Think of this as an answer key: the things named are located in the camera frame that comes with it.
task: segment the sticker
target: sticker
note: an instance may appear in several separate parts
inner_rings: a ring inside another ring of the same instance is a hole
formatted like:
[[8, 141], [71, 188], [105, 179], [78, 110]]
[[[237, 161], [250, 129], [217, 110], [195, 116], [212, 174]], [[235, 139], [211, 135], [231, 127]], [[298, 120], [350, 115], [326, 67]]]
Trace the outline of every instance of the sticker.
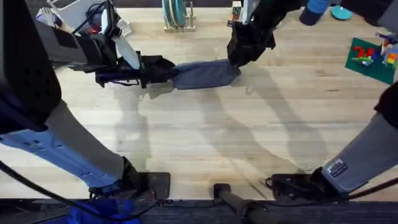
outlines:
[[238, 21], [241, 17], [241, 9], [242, 7], [233, 7], [232, 8], [232, 21]]
[[332, 177], [338, 177], [347, 168], [348, 168], [347, 164], [345, 164], [341, 159], [337, 159], [327, 168], [327, 171]]

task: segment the table surface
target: table surface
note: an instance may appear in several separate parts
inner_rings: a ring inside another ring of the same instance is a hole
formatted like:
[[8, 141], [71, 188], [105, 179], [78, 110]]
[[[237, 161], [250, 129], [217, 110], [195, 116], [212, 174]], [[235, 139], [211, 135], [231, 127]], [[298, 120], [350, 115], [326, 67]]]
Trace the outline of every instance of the table surface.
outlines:
[[[174, 63], [226, 58], [228, 8], [196, 8], [197, 31], [166, 34], [161, 9], [119, 9], [132, 21], [131, 45]], [[105, 146], [138, 170], [171, 173], [171, 198], [211, 198], [214, 183], [233, 192], [271, 199], [259, 183], [274, 173], [311, 173], [339, 153], [374, 114], [387, 85], [344, 67], [353, 37], [378, 44], [380, 28], [354, 16], [329, 14], [313, 27], [300, 12], [275, 32], [277, 47], [242, 67], [230, 86], [173, 90], [169, 84], [101, 88], [93, 74], [57, 71], [63, 99]], [[77, 177], [27, 152], [0, 147], [0, 158], [35, 183], [68, 198], [87, 198]], [[366, 187], [398, 176], [391, 169]], [[1, 198], [42, 198], [0, 174]], [[391, 187], [363, 200], [398, 200]]]

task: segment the plate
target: plate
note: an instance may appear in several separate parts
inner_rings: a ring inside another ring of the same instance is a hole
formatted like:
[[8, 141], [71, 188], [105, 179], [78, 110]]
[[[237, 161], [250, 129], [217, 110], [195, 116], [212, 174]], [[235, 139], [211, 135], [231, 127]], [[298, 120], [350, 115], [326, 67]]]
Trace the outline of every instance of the plate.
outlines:
[[167, 25], [170, 27], [174, 27], [175, 23], [171, 20], [170, 17], [170, 5], [169, 5], [169, 0], [162, 0], [162, 10], [163, 10], [163, 16], [164, 20], [166, 21]]
[[169, 0], [169, 13], [170, 13], [170, 21], [173, 24], [173, 26], [178, 26], [176, 20], [175, 20], [175, 7], [174, 7], [174, 1]]
[[180, 27], [185, 26], [185, 15], [186, 8], [183, 0], [174, 0], [175, 1], [175, 20]]

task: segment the green lego baseplate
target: green lego baseplate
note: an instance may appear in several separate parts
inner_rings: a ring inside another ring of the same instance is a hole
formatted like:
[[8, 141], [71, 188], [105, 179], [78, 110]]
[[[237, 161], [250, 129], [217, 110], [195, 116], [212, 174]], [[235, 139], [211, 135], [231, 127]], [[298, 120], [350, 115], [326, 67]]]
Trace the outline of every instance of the green lego baseplate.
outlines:
[[354, 47], [356, 46], [363, 47], [365, 49], [373, 48], [375, 50], [375, 54], [379, 54], [379, 52], [377, 52], [377, 49], [379, 48], [378, 45], [354, 38], [347, 57], [346, 68], [359, 72], [367, 77], [379, 80], [380, 82], [392, 85], [394, 82], [395, 69], [392, 66], [386, 66], [383, 64], [384, 57], [381, 55], [378, 56], [377, 60], [375, 60], [370, 66], [366, 67], [352, 59], [358, 54], [358, 52], [354, 51]]

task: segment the label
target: label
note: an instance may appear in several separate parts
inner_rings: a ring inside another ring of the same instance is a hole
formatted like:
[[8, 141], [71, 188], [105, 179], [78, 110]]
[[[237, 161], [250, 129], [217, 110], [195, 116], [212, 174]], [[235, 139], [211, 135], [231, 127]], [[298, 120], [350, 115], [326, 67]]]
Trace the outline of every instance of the label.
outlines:
[[346, 169], [348, 169], [347, 164], [345, 164], [341, 159], [337, 159], [327, 168], [327, 171], [332, 177], [338, 177]]

